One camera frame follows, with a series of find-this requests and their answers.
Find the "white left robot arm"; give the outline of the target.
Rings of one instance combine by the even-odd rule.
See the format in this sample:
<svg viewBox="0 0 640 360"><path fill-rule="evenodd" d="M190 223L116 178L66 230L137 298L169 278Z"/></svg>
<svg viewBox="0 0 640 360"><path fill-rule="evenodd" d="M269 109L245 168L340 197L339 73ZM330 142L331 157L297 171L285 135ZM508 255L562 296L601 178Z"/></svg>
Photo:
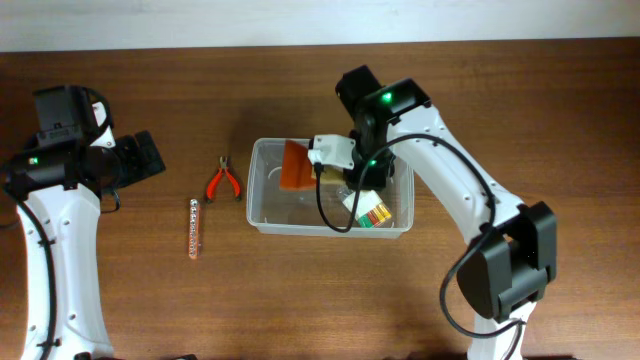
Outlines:
<svg viewBox="0 0 640 360"><path fill-rule="evenodd" d="M147 131L117 138L106 98L78 85L34 94L39 129L2 171L27 256L25 359L112 359L97 267L104 196L165 171Z"/></svg>

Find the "orange scraper wooden handle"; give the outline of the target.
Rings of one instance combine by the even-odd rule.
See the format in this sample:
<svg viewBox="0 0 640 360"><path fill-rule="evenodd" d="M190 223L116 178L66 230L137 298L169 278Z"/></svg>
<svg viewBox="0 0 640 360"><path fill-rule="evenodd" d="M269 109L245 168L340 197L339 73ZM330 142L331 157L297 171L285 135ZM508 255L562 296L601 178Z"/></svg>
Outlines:
<svg viewBox="0 0 640 360"><path fill-rule="evenodd" d="M283 191L313 190L317 184L315 163L323 165L321 183L345 185L343 171L327 162L327 152L309 150L301 143L287 139L285 141L279 187Z"/></svg>

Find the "colourful bit set case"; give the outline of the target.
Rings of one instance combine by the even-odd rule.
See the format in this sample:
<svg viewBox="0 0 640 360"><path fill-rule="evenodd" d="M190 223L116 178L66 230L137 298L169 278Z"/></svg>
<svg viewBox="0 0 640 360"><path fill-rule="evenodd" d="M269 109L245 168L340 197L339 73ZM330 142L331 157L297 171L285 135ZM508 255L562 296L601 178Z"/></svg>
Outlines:
<svg viewBox="0 0 640 360"><path fill-rule="evenodd" d="M356 196L356 192L354 190L351 190L346 186L340 187L337 190L337 196L347 210L353 210L353 204ZM355 215L355 221L360 227L382 227L391 219L392 214L389 208L385 205L376 191L360 191L359 202Z"/></svg>

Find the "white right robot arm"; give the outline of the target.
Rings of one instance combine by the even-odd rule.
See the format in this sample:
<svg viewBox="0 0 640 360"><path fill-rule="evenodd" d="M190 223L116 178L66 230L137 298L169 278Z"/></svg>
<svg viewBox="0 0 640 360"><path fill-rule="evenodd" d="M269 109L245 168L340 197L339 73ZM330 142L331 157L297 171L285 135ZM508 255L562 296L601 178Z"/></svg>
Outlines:
<svg viewBox="0 0 640 360"><path fill-rule="evenodd" d="M526 205L491 177L448 130L430 97L410 79L383 86L367 66L335 87L354 122L345 180L381 190L404 161L447 210L467 245L445 275L439 304L471 338L469 359L519 359L528 320L557 275L557 219Z"/></svg>

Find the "clear plastic container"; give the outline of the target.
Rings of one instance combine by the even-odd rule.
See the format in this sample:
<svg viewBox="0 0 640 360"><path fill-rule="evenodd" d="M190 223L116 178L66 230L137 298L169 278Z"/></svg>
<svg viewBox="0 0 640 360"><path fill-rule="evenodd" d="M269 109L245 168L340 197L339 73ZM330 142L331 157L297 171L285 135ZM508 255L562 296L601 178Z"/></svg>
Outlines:
<svg viewBox="0 0 640 360"><path fill-rule="evenodd" d="M323 222L313 188L285 191L280 188L285 140L261 138L254 143L247 185L247 221L264 234L339 237ZM414 222L414 173L403 161L394 162L394 176L379 192L391 219L379 227L362 228L355 223L349 238L395 239Z"/></svg>

